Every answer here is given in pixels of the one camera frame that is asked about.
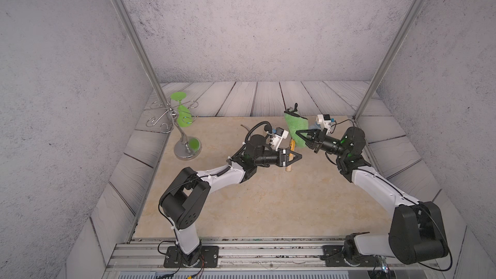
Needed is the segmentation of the green microfiber rag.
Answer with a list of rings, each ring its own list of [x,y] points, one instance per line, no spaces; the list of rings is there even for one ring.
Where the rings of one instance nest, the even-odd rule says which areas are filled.
[[[307,130],[308,119],[301,116],[298,112],[298,103],[295,103],[293,107],[290,107],[284,111],[285,121],[288,126],[289,134],[291,138],[295,140],[297,147],[297,130]]]

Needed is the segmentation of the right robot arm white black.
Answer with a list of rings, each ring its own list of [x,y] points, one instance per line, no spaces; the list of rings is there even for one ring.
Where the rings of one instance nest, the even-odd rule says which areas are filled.
[[[359,232],[346,236],[342,256],[348,265],[359,266],[369,256],[422,266],[430,260],[452,257],[439,207],[400,190],[364,159],[366,137],[362,129],[350,127],[341,139],[328,135],[325,129],[298,130],[296,134],[314,152],[334,155],[340,174],[367,192],[391,217],[387,234]]]

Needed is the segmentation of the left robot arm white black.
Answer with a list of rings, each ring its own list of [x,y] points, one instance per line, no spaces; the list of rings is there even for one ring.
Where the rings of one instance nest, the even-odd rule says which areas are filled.
[[[286,168],[302,159],[301,154],[289,148],[276,148],[267,139],[259,134],[249,137],[224,166],[207,171],[183,168],[161,195],[159,213],[172,225],[175,245],[184,263],[192,264],[199,259],[202,242],[195,222],[210,194],[248,181],[259,167]]]

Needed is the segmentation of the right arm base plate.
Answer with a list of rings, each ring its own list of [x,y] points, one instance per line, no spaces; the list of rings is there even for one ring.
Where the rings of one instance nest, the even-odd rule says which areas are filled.
[[[373,255],[347,258],[343,245],[323,245],[322,250],[320,259],[326,267],[378,267],[380,264],[378,257]]]

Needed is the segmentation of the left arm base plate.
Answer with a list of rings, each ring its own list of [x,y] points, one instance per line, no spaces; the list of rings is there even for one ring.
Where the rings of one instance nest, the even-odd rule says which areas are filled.
[[[215,268],[218,266],[218,246],[200,245],[190,254],[185,254],[178,245],[170,246],[165,253],[165,268]]]

